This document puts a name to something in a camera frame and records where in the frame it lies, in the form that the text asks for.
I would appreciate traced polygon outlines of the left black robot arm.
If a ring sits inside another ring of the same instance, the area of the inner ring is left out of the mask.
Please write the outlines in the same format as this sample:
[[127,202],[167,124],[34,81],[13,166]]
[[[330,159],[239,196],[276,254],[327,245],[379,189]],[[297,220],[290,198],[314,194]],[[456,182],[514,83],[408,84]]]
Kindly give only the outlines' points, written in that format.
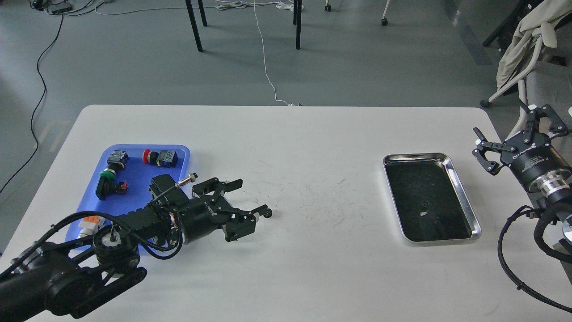
[[231,206],[224,194],[241,188],[241,179],[196,183],[188,197],[181,187],[195,179],[159,175],[151,180],[152,200],[144,208],[120,216],[81,211],[52,225],[1,273],[1,320],[22,322],[45,310],[82,318],[145,279],[140,248],[171,259],[217,229],[227,242],[250,235],[260,216],[273,214],[265,204],[253,210]]

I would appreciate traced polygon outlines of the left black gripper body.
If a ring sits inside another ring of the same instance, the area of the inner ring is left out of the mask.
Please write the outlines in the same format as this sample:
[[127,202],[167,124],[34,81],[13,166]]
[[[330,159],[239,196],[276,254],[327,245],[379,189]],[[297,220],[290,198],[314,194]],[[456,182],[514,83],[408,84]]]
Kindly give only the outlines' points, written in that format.
[[226,217],[217,213],[219,207],[228,206],[226,198],[222,197],[217,202],[211,202],[211,197],[200,197],[188,200],[188,203],[179,210],[180,223],[183,228],[183,243],[194,242],[208,236],[217,229],[222,229],[226,224]]

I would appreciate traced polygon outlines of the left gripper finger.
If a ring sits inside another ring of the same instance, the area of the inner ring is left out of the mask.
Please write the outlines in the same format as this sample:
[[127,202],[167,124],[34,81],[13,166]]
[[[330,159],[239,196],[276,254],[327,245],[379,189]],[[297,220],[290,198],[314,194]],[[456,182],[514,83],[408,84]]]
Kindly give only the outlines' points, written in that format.
[[249,211],[238,208],[223,210],[223,214],[226,216],[225,220],[223,220],[225,240],[232,242],[254,233],[256,223],[267,208],[268,206],[264,204]]
[[238,211],[225,198],[225,192],[238,190],[243,185],[242,179],[226,182],[218,178],[211,178],[207,181],[193,186],[192,191],[196,198],[191,199],[192,211]]

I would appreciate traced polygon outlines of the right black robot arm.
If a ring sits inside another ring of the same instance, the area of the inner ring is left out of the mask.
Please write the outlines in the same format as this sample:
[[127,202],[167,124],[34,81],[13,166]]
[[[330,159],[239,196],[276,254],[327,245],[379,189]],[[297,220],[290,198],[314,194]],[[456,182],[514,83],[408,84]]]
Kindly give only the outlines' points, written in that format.
[[[520,104],[526,115],[523,130],[507,137],[502,143],[488,141],[478,128],[476,148],[472,154],[484,170],[496,175],[503,167],[509,168],[522,188],[529,193],[539,192],[537,208],[521,206],[509,218],[499,234],[497,252],[499,262],[507,277],[519,291],[566,312],[569,306],[562,305],[529,287],[509,268],[503,255],[503,240],[509,227],[517,218],[537,218],[533,238],[539,249],[560,263],[570,264],[571,258],[571,166],[556,151],[552,139],[565,137],[570,130],[550,105],[529,108]],[[541,119],[550,121],[549,132],[539,130]]]

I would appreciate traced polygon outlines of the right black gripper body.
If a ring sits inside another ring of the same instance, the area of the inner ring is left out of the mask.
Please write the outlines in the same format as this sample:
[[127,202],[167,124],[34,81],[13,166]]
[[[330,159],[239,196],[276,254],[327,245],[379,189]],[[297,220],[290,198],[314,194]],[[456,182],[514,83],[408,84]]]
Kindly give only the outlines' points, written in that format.
[[526,192],[539,192],[537,178],[547,173],[556,173],[566,180],[571,175],[570,165],[552,147],[546,134],[516,134],[505,142],[513,149],[503,151],[501,162],[508,166]]

